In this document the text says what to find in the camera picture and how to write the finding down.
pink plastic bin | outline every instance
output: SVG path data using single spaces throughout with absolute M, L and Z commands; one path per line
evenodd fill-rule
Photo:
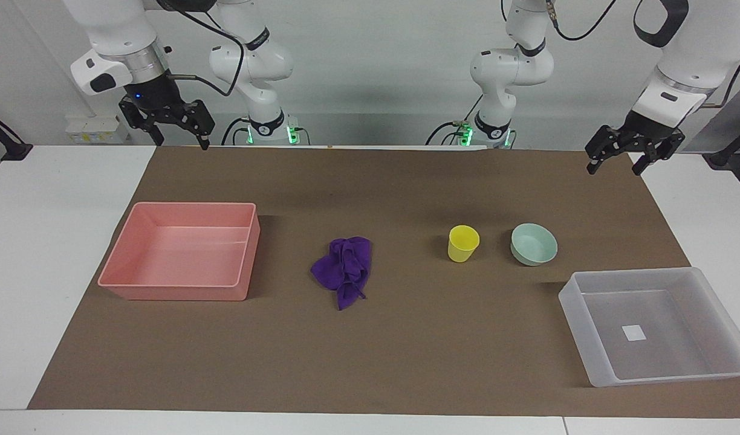
M 254 204 L 136 203 L 99 286 L 132 300 L 245 300 L 259 235 Z

plastic cup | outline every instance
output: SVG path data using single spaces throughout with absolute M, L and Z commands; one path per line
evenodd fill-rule
M 455 262 L 466 262 L 478 245 L 480 234 L 472 227 L 457 225 L 448 233 L 448 257 Z
M 510 251 L 525 265 L 541 265 L 555 258 L 558 253 L 558 242 L 555 236 L 541 225 L 521 224 L 513 230 Z

yellow cup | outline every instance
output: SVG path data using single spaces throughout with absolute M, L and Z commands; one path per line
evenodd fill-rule
M 457 225 L 448 234 L 448 256 L 451 260 L 463 263 L 480 245 L 480 234 L 474 228 Z

white table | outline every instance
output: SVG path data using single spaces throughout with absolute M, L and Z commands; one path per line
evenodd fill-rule
M 152 151 L 38 146 L 0 165 L 0 433 L 740 433 L 738 419 L 25 411 Z M 740 184 L 685 155 L 643 178 L 740 327 Z

white label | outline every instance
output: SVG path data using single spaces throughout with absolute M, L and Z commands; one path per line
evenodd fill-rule
M 644 331 L 641 330 L 639 325 L 627 325 L 622 327 L 622 331 L 625 333 L 625 338 L 628 341 L 640 341 L 646 340 L 647 336 L 644 335 Z

